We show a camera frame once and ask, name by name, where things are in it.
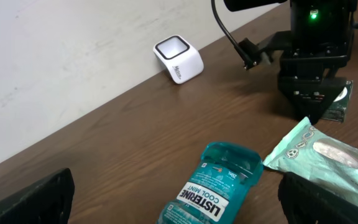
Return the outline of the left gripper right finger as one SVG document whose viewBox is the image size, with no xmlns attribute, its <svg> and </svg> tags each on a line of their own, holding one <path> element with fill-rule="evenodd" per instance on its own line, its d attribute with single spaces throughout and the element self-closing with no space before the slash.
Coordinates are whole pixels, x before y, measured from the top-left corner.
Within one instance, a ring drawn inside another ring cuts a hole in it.
<svg viewBox="0 0 358 224">
<path fill-rule="evenodd" d="M 358 224 L 358 207 L 324 188 L 286 172 L 278 199 L 289 224 Z"/>
</svg>

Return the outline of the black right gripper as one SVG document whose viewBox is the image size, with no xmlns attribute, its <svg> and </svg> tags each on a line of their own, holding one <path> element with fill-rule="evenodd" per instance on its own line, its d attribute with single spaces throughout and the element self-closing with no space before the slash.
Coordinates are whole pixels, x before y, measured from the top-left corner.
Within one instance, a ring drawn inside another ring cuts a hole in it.
<svg viewBox="0 0 358 224">
<path fill-rule="evenodd" d="M 298 47 L 291 31 L 280 31 L 258 44 L 245 38 L 239 42 L 242 56 L 247 57 L 246 69 L 273 62 L 272 53 L 281 50 L 278 89 L 293 105 L 297 117 L 308 118 L 316 124 L 346 85 L 337 71 L 350 59 L 353 31 L 337 44 L 311 44 Z"/>
</svg>

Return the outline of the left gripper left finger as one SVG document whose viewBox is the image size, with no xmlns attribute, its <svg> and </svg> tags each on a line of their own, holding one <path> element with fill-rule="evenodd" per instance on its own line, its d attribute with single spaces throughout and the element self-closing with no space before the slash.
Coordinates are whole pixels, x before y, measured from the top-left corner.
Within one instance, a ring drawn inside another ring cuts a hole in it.
<svg viewBox="0 0 358 224">
<path fill-rule="evenodd" d="M 0 201 L 0 224 L 67 224 L 75 183 L 69 168 L 60 169 Z"/>
</svg>

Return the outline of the green wet wipes pack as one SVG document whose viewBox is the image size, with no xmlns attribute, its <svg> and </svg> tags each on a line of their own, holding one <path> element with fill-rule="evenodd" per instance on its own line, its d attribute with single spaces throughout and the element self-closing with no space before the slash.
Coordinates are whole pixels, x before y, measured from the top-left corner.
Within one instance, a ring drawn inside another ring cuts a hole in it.
<svg viewBox="0 0 358 224">
<path fill-rule="evenodd" d="M 293 172 L 358 206 L 358 149 L 303 118 L 264 159 L 264 166 Z"/>
</svg>

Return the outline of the green square packet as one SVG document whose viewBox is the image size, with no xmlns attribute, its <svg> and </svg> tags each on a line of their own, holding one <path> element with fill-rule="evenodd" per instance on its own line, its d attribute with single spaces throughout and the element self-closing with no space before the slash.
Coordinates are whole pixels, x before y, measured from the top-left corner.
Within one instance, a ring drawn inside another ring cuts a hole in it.
<svg viewBox="0 0 358 224">
<path fill-rule="evenodd" d="M 343 123 L 346 114 L 347 108 L 349 106 L 349 102 L 352 95 L 353 81 L 348 80 L 343 91 L 337 96 L 337 98 L 333 101 L 331 106 L 324 112 L 322 115 L 322 119 L 337 121 Z"/>
</svg>

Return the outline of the blue mouthwash bottle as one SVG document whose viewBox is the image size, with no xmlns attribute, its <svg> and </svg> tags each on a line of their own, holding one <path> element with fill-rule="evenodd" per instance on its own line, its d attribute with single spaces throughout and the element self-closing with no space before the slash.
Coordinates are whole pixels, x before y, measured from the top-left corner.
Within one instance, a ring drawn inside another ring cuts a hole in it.
<svg viewBox="0 0 358 224">
<path fill-rule="evenodd" d="M 232 224 L 251 187 L 262 176 L 259 154 L 230 142 L 211 142 L 158 224 Z"/>
</svg>

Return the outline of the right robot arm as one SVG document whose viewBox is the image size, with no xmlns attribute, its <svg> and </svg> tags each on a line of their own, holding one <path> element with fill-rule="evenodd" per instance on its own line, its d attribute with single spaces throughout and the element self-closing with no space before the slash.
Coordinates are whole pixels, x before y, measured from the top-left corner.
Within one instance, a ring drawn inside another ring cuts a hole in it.
<svg viewBox="0 0 358 224">
<path fill-rule="evenodd" d="M 356 7 L 357 1 L 290 0 L 290 30 L 258 44 L 236 42 L 227 29 L 223 32 L 247 70 L 271 62 L 271 54 L 281 51 L 278 89 L 299 117 L 315 124 L 346 85 L 346 78 L 336 74 L 351 57 Z"/>
</svg>

